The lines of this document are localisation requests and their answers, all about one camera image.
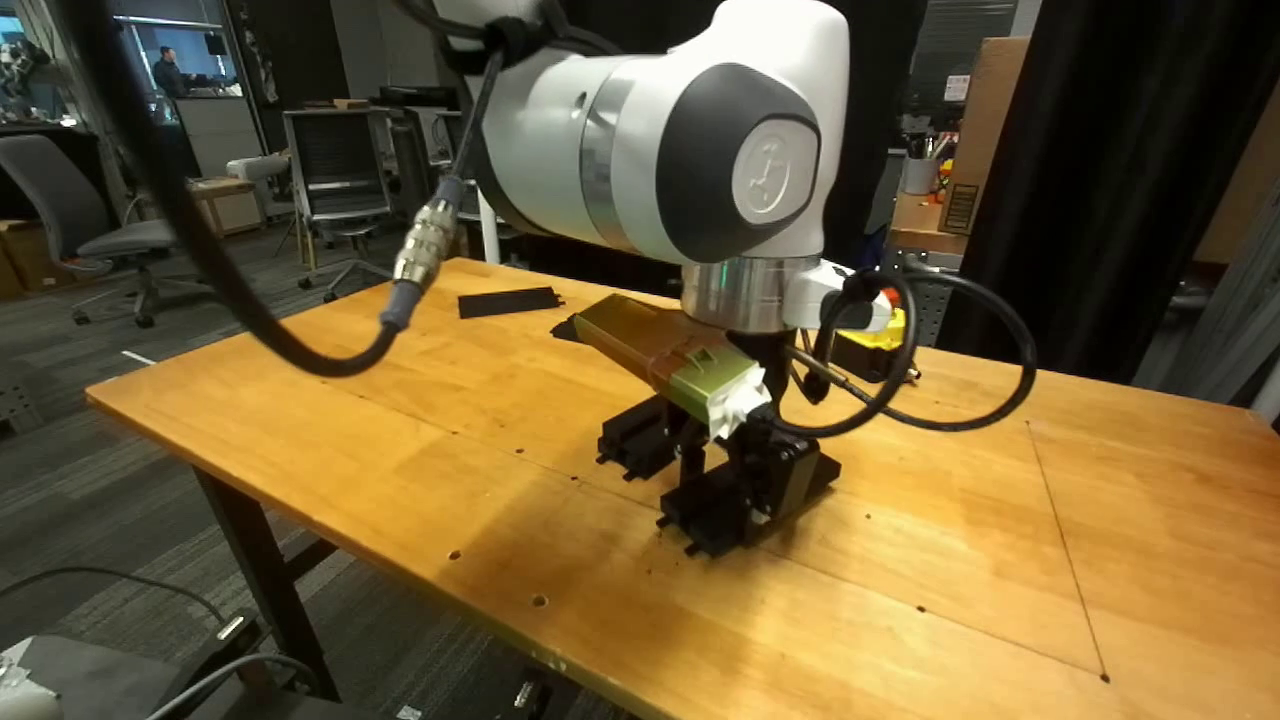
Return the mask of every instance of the desk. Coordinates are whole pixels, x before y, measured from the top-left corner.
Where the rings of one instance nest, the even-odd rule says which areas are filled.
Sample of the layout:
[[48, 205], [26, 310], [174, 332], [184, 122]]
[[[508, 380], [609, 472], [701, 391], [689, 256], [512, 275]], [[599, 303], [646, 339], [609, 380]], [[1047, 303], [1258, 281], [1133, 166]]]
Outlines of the desk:
[[[232, 338], [86, 402], [237, 507], [300, 518], [639, 718], [1280, 712], [1280, 442], [1242, 407], [1042, 373], [988, 432], [827, 442], [844, 477], [795, 528], [689, 561], [652, 523], [671, 477], [595, 463], [639, 380], [550, 339], [564, 311], [457, 319], [460, 293], [529, 283], [599, 295], [450, 262], [368, 376], [314, 380]], [[379, 300], [293, 329], [351, 354]], [[931, 418], [1014, 376], [919, 370], [908, 404]]]

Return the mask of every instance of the gray floor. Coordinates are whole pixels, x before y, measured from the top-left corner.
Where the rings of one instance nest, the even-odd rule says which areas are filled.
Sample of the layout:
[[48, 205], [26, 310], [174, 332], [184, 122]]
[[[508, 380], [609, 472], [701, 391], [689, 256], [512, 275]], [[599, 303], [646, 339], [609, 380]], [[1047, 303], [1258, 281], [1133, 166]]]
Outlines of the gray floor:
[[[313, 310], [285, 230], [229, 244], [276, 315]], [[232, 315], [194, 300], [132, 329], [120, 310], [75, 329], [71, 303], [95, 283], [0, 303], [0, 587], [59, 565], [102, 565], [178, 586], [217, 610], [251, 596], [188, 468], [83, 407], [83, 384], [232, 338]], [[368, 718], [505, 718], [525, 658], [438, 610], [422, 587], [334, 551], [302, 586], [308, 616], [346, 703]], [[178, 661], [202, 616], [150, 587], [64, 575], [0, 596], [0, 648], [35, 636], [81, 636], [134, 658]], [[557, 686], [546, 718], [620, 718]]]

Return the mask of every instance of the table leg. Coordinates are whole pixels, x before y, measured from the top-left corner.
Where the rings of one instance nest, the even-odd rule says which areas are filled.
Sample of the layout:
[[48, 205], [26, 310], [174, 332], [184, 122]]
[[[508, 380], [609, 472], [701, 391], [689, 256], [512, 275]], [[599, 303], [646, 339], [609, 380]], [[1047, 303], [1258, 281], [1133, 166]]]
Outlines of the table leg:
[[251, 495], [219, 486], [217, 477], [202, 477], [198, 468], [194, 468], [194, 481], [232, 543], [242, 586], [256, 610], [262, 612], [262, 624], [270, 630], [279, 652], [302, 661], [314, 674], [319, 700], [341, 700], [333, 674], [322, 665], [322, 648], [302, 612], [302, 599], [293, 587], [289, 561], [279, 556], [279, 543], [270, 538], [262, 507]]

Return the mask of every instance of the table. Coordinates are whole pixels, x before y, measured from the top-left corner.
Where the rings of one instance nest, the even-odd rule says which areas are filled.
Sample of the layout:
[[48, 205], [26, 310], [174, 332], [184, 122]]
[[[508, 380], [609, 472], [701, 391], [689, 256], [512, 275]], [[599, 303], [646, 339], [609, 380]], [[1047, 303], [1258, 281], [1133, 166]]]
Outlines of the table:
[[[656, 532], [671, 477], [595, 463], [639, 380], [550, 339], [567, 310], [457, 319], [457, 295], [529, 283], [567, 310], [604, 293], [450, 262], [368, 376], [314, 380], [232, 338], [86, 402], [184, 456], [223, 522], [285, 507], [639, 718], [1280, 712], [1280, 442], [1242, 407], [1042, 373], [988, 432], [827, 442], [844, 477], [795, 528], [689, 561]], [[379, 300], [289, 326], [351, 354]], [[902, 404], [931, 418], [1014, 376], [948, 354], [919, 370]], [[285, 652], [319, 658], [251, 543], [232, 542], [279, 591], [259, 599], [279, 599]]]

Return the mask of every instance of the wooden table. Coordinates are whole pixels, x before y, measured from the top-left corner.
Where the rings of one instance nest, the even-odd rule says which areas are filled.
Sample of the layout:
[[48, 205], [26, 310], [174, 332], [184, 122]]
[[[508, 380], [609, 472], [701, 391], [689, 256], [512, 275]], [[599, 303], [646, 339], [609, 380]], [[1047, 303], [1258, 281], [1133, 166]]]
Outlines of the wooden table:
[[[1242, 407], [1042, 373], [988, 432], [827, 442], [844, 477], [795, 528], [689, 561], [652, 523], [671, 477], [592, 459], [646, 391], [550, 339], [564, 311], [457, 319], [460, 293], [529, 283], [599, 295], [450, 262], [368, 376], [237, 338], [86, 397], [223, 490], [223, 522], [285, 507], [639, 718], [1280, 718], [1280, 442]], [[351, 354], [379, 300], [293, 329]], [[902, 404], [931, 418], [1014, 376], [919, 370]], [[302, 616], [279, 616], [300, 648]]]

